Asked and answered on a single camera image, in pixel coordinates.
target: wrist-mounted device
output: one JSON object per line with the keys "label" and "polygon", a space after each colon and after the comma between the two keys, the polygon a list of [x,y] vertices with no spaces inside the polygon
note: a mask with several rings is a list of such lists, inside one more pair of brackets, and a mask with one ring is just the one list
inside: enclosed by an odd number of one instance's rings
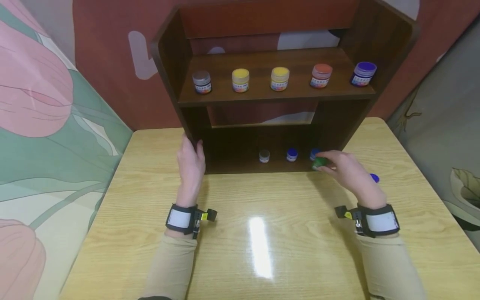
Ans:
{"label": "wrist-mounted device", "polygon": [[198,209],[198,205],[185,208],[172,204],[165,225],[168,229],[182,232],[184,235],[193,233],[193,238],[196,239],[200,232],[200,222],[205,220],[213,222],[215,218],[216,211],[213,209],[204,212]]}
{"label": "wrist-mounted device", "polygon": [[359,235],[376,238],[400,231],[400,225],[390,204],[379,209],[370,209],[360,204],[350,210],[346,206],[338,206],[335,207],[335,212],[339,218],[355,221],[355,228]]}

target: red wall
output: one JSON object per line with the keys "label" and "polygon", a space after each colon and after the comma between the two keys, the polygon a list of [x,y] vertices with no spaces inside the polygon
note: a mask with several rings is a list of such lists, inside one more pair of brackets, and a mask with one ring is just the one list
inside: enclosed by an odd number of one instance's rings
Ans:
{"label": "red wall", "polygon": [[[138,31],[149,43],[174,4],[193,2],[201,0],[73,2],[76,66],[134,130],[179,127],[180,122],[158,73],[146,80],[135,75],[128,35]],[[388,118],[478,12],[477,0],[421,0],[418,42],[370,116]],[[206,53],[212,47],[222,47],[226,52],[275,50],[278,38],[279,34],[208,39],[194,42],[192,48],[196,53]],[[153,64],[150,58],[145,53],[143,63],[148,67]],[[241,106],[235,110],[215,109],[212,116],[217,123],[256,123],[313,109],[309,104]]]}

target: light wood tabletop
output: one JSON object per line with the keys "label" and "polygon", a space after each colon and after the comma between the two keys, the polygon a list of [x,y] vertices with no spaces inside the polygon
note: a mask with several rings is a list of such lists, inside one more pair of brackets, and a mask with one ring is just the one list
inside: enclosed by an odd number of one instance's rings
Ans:
{"label": "light wood tabletop", "polygon": [[[136,300],[180,179],[182,129],[133,134],[61,294]],[[345,151],[380,177],[429,299],[480,299],[480,255],[384,121],[368,118]],[[205,176],[190,300],[365,299],[351,224],[354,196],[319,172]]]}

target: wooden shelf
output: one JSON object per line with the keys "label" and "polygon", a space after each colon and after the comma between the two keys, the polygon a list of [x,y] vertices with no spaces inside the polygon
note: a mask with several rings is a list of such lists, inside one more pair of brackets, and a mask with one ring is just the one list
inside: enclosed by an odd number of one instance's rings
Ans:
{"label": "wooden shelf", "polygon": [[[312,68],[317,63],[327,63],[333,73],[327,87],[310,86]],[[274,67],[290,70],[288,87],[282,92],[270,88],[270,74]],[[232,90],[231,73],[245,68],[250,72],[250,89],[245,93]],[[214,54],[193,56],[188,66],[178,104],[180,107],[233,104],[235,102],[288,101],[312,98],[318,100],[345,100],[373,97],[371,86],[354,87],[350,77],[354,65],[341,48],[314,48],[241,54]],[[212,78],[213,90],[207,95],[195,92],[192,74],[206,70]]]}
{"label": "wooden shelf", "polygon": [[[310,151],[320,147],[310,125],[215,128],[204,133],[207,174],[311,171]],[[295,162],[286,160],[295,148]],[[270,161],[262,164],[260,150],[270,151]]]}
{"label": "wooden shelf", "polygon": [[[269,9],[272,5],[279,9]],[[317,5],[321,12],[312,9]],[[224,12],[234,13],[225,17]],[[308,18],[312,12],[315,17]],[[286,16],[280,27],[276,24],[279,14]],[[210,23],[215,26],[198,26]],[[338,28],[346,30],[334,48],[194,55],[190,43],[195,38]],[[310,171],[311,149],[343,149],[417,35],[415,22],[384,0],[228,1],[175,8],[159,28],[151,54],[187,137],[194,144],[204,141],[207,174]],[[350,78],[360,61],[376,64],[377,70],[370,84],[359,88],[350,84]],[[323,89],[310,87],[317,63],[333,67]],[[282,92],[270,88],[275,67],[290,70],[288,87]],[[232,90],[231,74],[238,68],[250,72],[250,89],[241,94]],[[192,74],[199,70],[208,71],[212,79],[212,92],[207,95],[194,89]],[[316,103],[310,124],[212,128],[209,117],[211,106],[272,103],[276,107],[301,101]],[[289,148],[299,152],[296,162],[286,160]],[[267,164],[259,162],[262,149],[270,151]]]}

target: white velcro strap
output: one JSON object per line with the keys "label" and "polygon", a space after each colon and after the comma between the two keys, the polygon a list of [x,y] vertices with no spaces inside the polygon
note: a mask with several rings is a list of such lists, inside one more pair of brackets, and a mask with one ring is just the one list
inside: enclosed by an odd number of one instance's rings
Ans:
{"label": "white velcro strap", "polygon": [[368,227],[374,232],[385,232],[399,228],[393,212],[381,215],[367,215]]}
{"label": "white velcro strap", "polygon": [[188,228],[190,224],[191,213],[179,212],[178,210],[170,210],[170,217],[168,218],[167,224],[179,227],[179,228]]}

